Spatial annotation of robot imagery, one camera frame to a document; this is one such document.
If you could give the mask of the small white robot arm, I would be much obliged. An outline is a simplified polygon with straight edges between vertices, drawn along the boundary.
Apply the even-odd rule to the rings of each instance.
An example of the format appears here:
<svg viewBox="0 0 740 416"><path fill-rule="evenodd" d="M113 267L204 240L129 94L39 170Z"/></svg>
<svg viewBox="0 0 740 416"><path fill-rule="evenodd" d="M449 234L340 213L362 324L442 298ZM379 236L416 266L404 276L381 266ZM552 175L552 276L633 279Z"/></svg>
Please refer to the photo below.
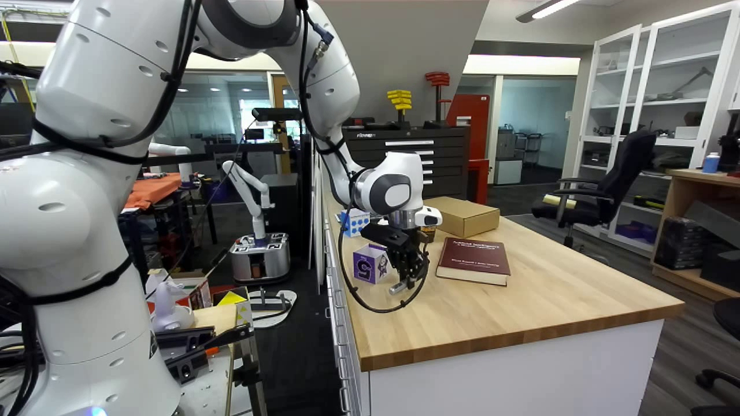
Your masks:
<svg viewBox="0 0 740 416"><path fill-rule="evenodd" d="M221 170L246 203L251 221L251 232L239 236L228 248L234 279L261 285L284 277L291 267L288 236L266 229L264 213L272 209L269 184L234 160L225 160Z"/></svg>

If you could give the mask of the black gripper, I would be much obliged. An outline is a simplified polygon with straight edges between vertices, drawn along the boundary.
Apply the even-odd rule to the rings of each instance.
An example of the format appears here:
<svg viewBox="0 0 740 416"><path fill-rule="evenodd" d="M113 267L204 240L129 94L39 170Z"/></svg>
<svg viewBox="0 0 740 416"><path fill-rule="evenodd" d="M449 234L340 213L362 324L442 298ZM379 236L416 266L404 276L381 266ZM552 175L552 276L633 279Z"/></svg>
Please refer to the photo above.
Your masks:
<svg viewBox="0 0 740 416"><path fill-rule="evenodd" d="M391 266L401 276L401 281L389 288L391 295L414 291L424 281L421 277L428 272L428 236L424 232L373 221L360 236L386 248Z"/></svg>

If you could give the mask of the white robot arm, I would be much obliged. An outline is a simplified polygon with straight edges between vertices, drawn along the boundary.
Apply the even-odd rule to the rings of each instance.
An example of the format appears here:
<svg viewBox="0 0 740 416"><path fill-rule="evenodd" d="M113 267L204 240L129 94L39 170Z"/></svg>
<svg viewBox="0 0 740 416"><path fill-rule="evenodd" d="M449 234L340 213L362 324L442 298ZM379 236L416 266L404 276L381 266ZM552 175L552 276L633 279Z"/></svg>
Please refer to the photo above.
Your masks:
<svg viewBox="0 0 740 416"><path fill-rule="evenodd" d="M314 0L75 0L43 65L29 146L0 162L0 277L24 382L5 416L173 416L118 214L194 54L269 54L300 98L335 199L404 236L432 221L421 160L359 166L343 123L359 79Z"/></svg>

